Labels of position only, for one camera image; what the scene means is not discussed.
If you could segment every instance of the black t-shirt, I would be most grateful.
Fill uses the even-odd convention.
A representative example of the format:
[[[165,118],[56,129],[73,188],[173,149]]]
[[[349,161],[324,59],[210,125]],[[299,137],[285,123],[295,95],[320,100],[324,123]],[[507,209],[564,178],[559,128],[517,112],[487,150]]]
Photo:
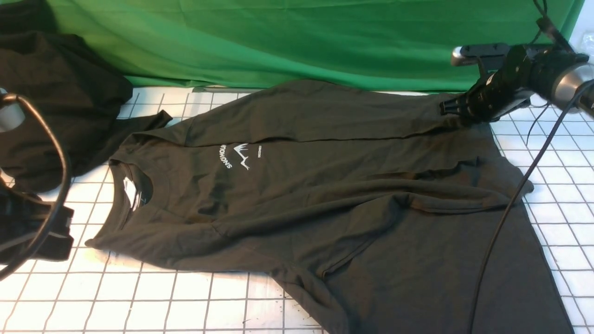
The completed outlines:
[[[112,157],[115,204],[87,245],[179,270],[266,272],[331,334],[463,333],[522,173],[488,124],[439,115],[448,98],[301,80],[134,134]],[[571,332],[517,205],[475,333]]]

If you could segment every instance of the white grid mat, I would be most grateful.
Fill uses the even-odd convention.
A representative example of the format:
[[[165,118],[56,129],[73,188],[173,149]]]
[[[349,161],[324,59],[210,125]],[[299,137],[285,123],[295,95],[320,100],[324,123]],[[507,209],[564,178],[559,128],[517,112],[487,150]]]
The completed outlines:
[[[164,109],[174,124],[242,95],[137,89],[121,118]],[[503,154],[523,171],[557,117],[553,110],[545,113],[526,145],[528,128],[540,110],[515,111],[493,124]],[[584,117],[566,118],[531,177],[536,189],[526,201],[576,333],[594,334],[594,119]],[[42,198],[55,196],[52,192]],[[112,199],[113,179],[106,165],[75,179],[67,198],[75,210],[71,258],[30,260],[0,283],[3,332],[324,333],[266,275],[173,272],[85,247],[84,241],[104,223]]]

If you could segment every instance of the neckline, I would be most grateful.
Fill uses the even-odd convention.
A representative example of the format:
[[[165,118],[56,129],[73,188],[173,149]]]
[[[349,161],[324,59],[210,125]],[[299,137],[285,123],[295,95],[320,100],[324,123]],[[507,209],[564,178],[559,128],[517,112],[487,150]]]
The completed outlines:
[[[131,154],[127,154],[124,152],[116,152],[110,160],[115,160],[119,163],[125,163],[128,165],[135,165],[140,169],[142,173],[149,178],[150,182],[153,185],[153,195],[151,199],[143,206],[140,206],[135,211],[131,212],[130,214],[134,217],[137,216],[144,216],[145,212],[151,212],[151,216],[155,213],[156,210],[163,209],[168,200],[169,200],[169,192],[170,192],[170,185],[169,179],[167,178],[167,174],[161,171],[157,166],[153,163],[146,161],[145,159],[133,156]],[[121,166],[115,165],[113,166],[116,169],[122,168]],[[116,205],[121,206],[124,202],[123,197],[125,196],[124,190],[124,172],[123,171],[114,171],[113,172],[113,207],[115,208]]]

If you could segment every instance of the black cable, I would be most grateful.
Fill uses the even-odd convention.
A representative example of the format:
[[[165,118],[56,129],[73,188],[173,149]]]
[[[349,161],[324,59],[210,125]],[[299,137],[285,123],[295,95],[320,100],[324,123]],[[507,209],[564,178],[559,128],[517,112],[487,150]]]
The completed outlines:
[[[541,118],[542,115],[544,115],[545,111],[547,109],[549,109],[550,106],[551,106],[551,104],[550,103],[547,103],[545,105],[545,109],[543,109],[543,111],[536,117],[536,119],[534,120],[534,122],[530,126],[530,130],[528,130],[528,136],[526,136],[526,145],[528,145],[528,140],[530,139],[530,133],[532,133],[532,129],[534,128],[534,125],[536,125],[536,122],[538,122],[538,120]]]
[[[0,270],[0,281],[14,273],[28,259],[37,253],[52,229],[52,225],[56,215],[58,214],[58,210],[64,205],[64,202],[66,201],[66,196],[68,195],[71,182],[70,160],[68,155],[64,152],[64,148],[60,144],[56,135],[53,133],[52,129],[48,126],[48,123],[45,121],[45,119],[43,119],[43,116],[39,110],[37,110],[37,108],[35,108],[35,106],[29,102],[27,98],[20,95],[6,94],[2,100],[8,103],[17,102],[25,106],[26,109],[28,109],[31,114],[35,116],[35,118],[37,118],[43,129],[47,132],[49,138],[52,140],[53,145],[58,151],[58,156],[60,158],[60,162],[62,163],[62,188],[58,193],[56,202],[52,204],[47,217],[39,227],[37,235],[31,240],[27,248],[18,253],[13,259],[11,259],[10,263],[6,267]]]
[[[548,10],[549,10],[549,6],[546,3],[546,0],[542,0],[542,7],[541,5],[538,4],[538,0],[532,0],[532,2],[534,2],[534,5],[536,6],[536,9],[540,12],[540,14],[543,17],[548,17]],[[538,40],[538,38],[541,36],[541,30],[539,29],[538,32],[536,33],[536,36],[534,36],[534,38],[532,39],[532,41],[530,41],[530,43],[528,44],[534,44],[536,43],[536,41]]]
[[[559,118],[555,122],[555,125],[553,125],[553,128],[551,130],[551,133],[546,138],[545,144],[542,146],[540,152],[538,152],[538,154],[534,158],[534,162],[532,162],[532,164],[530,165],[530,167],[526,171],[526,174],[524,175],[524,177],[520,181],[520,184],[518,185],[518,187],[516,189],[516,192],[511,197],[510,203],[505,208],[505,211],[503,212],[503,216],[501,217],[501,220],[499,221],[499,223],[497,224],[497,227],[495,228],[495,234],[493,235],[493,237],[491,239],[491,242],[489,243],[489,247],[487,248],[487,251],[485,253],[485,257],[484,257],[484,259],[482,261],[482,264],[481,264],[481,269],[479,270],[479,277],[476,280],[475,292],[474,292],[474,296],[472,298],[472,303],[470,305],[470,320],[469,320],[469,325],[468,325],[468,334],[472,334],[472,328],[474,327],[474,322],[475,322],[476,307],[477,307],[477,304],[478,304],[479,294],[481,292],[482,280],[483,280],[483,277],[485,276],[485,270],[486,270],[487,263],[489,262],[489,258],[491,257],[491,253],[493,252],[493,246],[495,245],[495,241],[497,240],[497,237],[499,236],[499,233],[501,232],[501,228],[503,227],[503,223],[505,222],[505,219],[507,218],[507,215],[509,215],[510,210],[514,206],[514,203],[516,202],[518,196],[520,195],[520,193],[522,193],[522,188],[524,187],[524,185],[528,181],[528,178],[532,174],[532,171],[534,171],[534,169],[536,168],[536,164],[538,164],[538,162],[540,161],[540,159],[542,158],[542,156],[545,154],[546,149],[551,144],[551,141],[553,139],[553,136],[555,135],[555,133],[557,132],[557,129],[561,125],[561,122],[563,121],[563,118],[565,118],[565,115],[576,104],[576,102],[580,99],[580,97],[582,95],[584,95],[584,93],[586,92],[586,90],[589,89],[589,88],[591,88],[591,87],[594,87],[594,80],[588,81],[581,88],[579,88],[578,91],[576,92],[576,94],[571,99],[571,101],[569,101],[569,104],[567,105],[567,107],[561,112],[561,115],[559,116]]]

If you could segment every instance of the black fabric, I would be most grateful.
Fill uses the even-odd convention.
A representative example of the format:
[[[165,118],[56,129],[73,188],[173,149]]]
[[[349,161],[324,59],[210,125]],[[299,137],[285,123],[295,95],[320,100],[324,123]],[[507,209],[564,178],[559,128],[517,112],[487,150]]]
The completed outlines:
[[[0,87],[29,98],[66,148],[75,176],[105,162],[131,133],[163,127],[165,112],[117,119],[132,84],[74,35],[0,35]],[[49,137],[33,117],[0,133],[0,167],[15,189],[42,193],[56,188],[62,167]]]
[[[21,0],[0,5],[0,34],[31,30],[58,32],[58,25],[45,0]]]
[[[86,244],[179,270],[266,272],[331,334],[464,333],[522,173],[489,125],[439,116],[449,98],[302,80],[134,134],[110,161],[114,207]],[[517,205],[475,333],[572,332]]]

